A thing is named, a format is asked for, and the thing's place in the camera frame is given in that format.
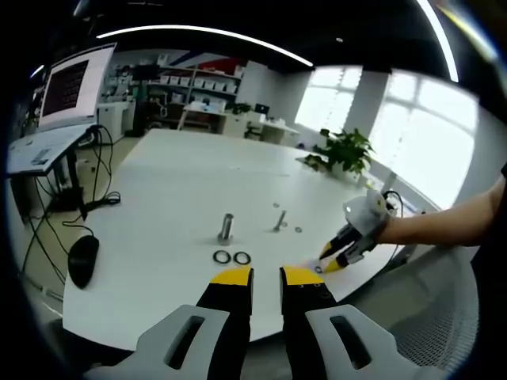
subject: human arm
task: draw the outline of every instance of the human arm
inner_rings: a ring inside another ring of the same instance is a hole
[[[377,241],[402,245],[479,245],[497,213],[504,190],[502,177],[488,192],[449,210],[390,218]]]

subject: metal bolt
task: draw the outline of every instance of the metal bolt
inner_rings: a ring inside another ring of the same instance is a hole
[[[229,245],[232,240],[232,222],[234,220],[234,215],[225,214],[222,222],[222,229],[219,233],[218,240],[221,245]]]
[[[284,222],[285,214],[287,214],[286,210],[283,210],[279,219],[278,223],[276,224],[275,228],[273,228],[273,231],[278,232],[280,231],[280,227],[282,226],[282,223]]]

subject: bright window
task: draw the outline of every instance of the bright window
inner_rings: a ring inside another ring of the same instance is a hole
[[[324,128],[340,132],[347,120],[361,74],[360,67],[321,67],[315,70],[295,122],[315,131]]]
[[[373,158],[449,208],[470,166],[477,112],[477,99],[453,85],[394,72],[370,134]]]

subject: potted plant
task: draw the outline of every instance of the potted plant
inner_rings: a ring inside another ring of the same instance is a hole
[[[372,145],[357,129],[352,133],[333,133],[322,129],[326,136],[326,148],[314,146],[314,152],[324,156],[308,154],[304,162],[315,170],[324,168],[338,179],[348,179],[348,173],[361,175],[372,162]]]
[[[230,110],[234,115],[250,112],[252,106],[248,103],[227,103],[226,110]]]

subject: computer mouse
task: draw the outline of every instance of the computer mouse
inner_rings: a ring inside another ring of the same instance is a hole
[[[69,276],[79,289],[84,289],[92,278],[98,246],[98,239],[86,235],[79,238],[69,251]]]

